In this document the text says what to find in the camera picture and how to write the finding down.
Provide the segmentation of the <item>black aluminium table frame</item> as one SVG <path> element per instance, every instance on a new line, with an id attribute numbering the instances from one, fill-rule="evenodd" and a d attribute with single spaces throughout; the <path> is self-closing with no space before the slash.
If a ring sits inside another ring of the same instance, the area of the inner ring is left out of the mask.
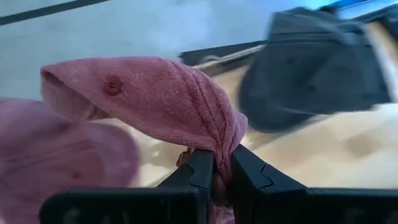
<path id="1" fill-rule="evenodd" d="M 178 56 L 185 65 L 192 66 L 210 77 L 245 67 L 252 63 L 266 40 L 225 45 L 201 50 L 182 52 Z"/>

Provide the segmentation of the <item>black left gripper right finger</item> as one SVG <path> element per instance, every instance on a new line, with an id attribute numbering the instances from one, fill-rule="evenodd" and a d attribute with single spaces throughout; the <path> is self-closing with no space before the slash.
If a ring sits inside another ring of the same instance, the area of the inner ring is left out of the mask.
<path id="1" fill-rule="evenodd" d="M 242 145 L 231 164 L 236 224 L 398 224 L 398 190 L 307 187 Z"/>

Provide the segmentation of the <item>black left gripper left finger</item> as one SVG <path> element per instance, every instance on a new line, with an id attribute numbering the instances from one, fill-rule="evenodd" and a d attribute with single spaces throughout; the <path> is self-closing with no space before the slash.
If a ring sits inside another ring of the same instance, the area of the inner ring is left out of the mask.
<path id="1" fill-rule="evenodd" d="M 212 224 L 212 177 L 213 153 L 197 150 L 156 187 L 58 192 L 40 224 Z"/>

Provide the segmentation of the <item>pink knit hat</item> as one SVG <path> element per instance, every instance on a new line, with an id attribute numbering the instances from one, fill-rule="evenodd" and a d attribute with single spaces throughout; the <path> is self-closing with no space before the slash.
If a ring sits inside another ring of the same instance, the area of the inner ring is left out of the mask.
<path id="1" fill-rule="evenodd" d="M 67 118 L 116 118 L 154 139 L 212 151 L 215 223 L 235 224 L 231 153 L 248 120 L 208 75 L 165 58 L 116 57 L 46 65 L 40 77 L 43 100 Z"/>
<path id="2" fill-rule="evenodd" d="M 0 224 L 39 224 L 52 194 L 128 187 L 138 167 L 124 130 L 64 118 L 42 101 L 0 98 Z"/>

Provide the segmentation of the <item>dark blue hat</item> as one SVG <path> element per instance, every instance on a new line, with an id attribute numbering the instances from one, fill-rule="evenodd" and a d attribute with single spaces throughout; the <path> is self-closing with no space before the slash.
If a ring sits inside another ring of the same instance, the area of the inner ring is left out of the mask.
<path id="1" fill-rule="evenodd" d="M 272 133 L 392 101 L 365 25 L 304 7 L 272 15 L 238 94 L 250 127 Z"/>

